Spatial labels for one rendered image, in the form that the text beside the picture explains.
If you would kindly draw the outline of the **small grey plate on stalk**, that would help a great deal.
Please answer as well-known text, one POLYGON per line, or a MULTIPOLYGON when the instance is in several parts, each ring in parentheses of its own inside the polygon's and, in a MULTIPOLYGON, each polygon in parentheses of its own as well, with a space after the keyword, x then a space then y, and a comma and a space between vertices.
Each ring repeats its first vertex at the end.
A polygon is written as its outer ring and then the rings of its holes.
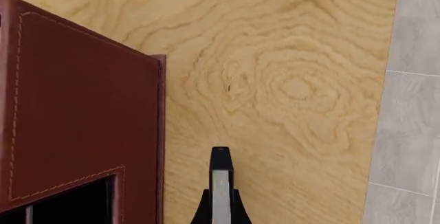
POLYGON ((210 191, 212 224, 232 224, 233 165, 228 147, 212 147, 210 191))

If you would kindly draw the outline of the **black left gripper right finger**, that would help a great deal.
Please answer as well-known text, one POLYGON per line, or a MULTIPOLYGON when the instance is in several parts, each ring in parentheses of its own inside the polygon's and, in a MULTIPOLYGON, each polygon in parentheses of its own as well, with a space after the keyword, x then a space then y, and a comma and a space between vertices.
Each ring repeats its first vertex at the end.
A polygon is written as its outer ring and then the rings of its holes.
POLYGON ((234 189, 232 204, 232 224, 252 224, 237 189, 234 189))

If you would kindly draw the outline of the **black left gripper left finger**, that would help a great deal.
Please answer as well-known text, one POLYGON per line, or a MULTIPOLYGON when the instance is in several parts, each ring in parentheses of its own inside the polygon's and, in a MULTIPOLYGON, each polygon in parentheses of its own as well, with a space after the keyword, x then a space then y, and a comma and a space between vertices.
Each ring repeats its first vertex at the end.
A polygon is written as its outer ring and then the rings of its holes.
POLYGON ((212 205, 209 189, 203 190, 197 211, 190 224, 212 224, 212 205))

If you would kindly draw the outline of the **red-brown leather desk caddy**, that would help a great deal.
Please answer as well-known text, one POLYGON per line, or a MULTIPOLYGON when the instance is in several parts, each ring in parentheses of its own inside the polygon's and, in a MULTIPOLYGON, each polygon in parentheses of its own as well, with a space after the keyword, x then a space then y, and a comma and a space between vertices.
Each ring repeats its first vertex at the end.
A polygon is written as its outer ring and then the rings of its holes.
POLYGON ((113 177, 111 224, 163 224, 166 59, 0 0, 0 213, 113 177))

